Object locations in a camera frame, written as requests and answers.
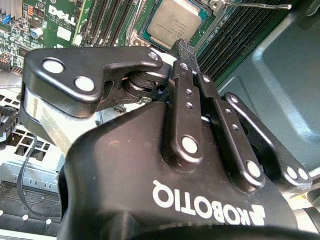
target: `metal clip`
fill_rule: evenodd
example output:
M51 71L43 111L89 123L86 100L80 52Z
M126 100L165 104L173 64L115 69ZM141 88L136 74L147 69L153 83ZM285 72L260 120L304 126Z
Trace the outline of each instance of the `metal clip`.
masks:
M210 2L210 8L213 11L217 11L222 6L227 7L245 7L245 8L258 8L258 9L269 9L269 10L291 10L291 4L281 4L281 5L268 5L260 3L242 3L242 2L227 2L225 0L212 0Z

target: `motherboard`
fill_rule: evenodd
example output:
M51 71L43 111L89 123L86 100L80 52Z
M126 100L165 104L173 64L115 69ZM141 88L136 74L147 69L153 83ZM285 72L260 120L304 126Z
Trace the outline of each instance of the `motherboard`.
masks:
M146 46L167 52L184 39L195 48L201 71L218 84L289 12L222 2L0 0L0 69L21 73L24 57L35 49Z

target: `robotiq logo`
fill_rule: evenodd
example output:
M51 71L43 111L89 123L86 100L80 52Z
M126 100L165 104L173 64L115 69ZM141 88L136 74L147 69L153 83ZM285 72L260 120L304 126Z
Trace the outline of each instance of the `robotiq logo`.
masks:
M225 224L226 222L230 225L244 225L244 226L264 226L266 213L265 209L261 205L252 205L252 211L243 210L236 208L229 204L222 205L219 201L209 202L203 196L197 196L194 199L194 209L191 206L190 193L184 193L185 204L181 207L180 190L175 189L172 191L166 185L161 184L157 180L153 181L155 185L153 189L153 199L155 203L164 209L171 208L173 205L177 212L196 216L199 215L203 219L215 218L219 223ZM159 193L163 191L167 194L166 201L163 201L159 197ZM200 208L200 204L205 205L206 208Z
M69 14L65 14L63 11L56 9L54 6L49 6L49 14L57 16L59 19L64 20L68 24L71 24L73 26L76 25L76 19L74 17L71 17L71 19L69 19Z

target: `black cable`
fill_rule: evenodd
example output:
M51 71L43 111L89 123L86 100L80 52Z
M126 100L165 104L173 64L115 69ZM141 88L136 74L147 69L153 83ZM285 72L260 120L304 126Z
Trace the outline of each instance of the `black cable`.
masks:
M38 138L36 135L34 135L34 141L33 141L33 145L29 151L29 153L26 156L26 159L22 165L22 168L20 169L19 172L19 176L16 182L16 188L18 191L18 195L19 198L21 200L21 202L23 202L23 204L26 206L26 208L35 216L40 217L40 218L60 218L60 214L46 214L46 213L39 213L39 212L35 212L31 209L31 207L29 206L29 204L26 201L26 197L24 195L24 178L25 178L25 172L26 172L26 168L29 162L29 159L32 155L32 153L35 151L36 146L37 146L37 142L38 142Z

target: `capacitor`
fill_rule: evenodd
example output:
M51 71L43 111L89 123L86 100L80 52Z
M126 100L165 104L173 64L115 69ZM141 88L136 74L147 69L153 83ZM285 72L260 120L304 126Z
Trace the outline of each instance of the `capacitor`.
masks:
M44 35L44 31L38 27L35 30L33 30L31 32L31 37L35 40L38 40L39 38L41 38Z

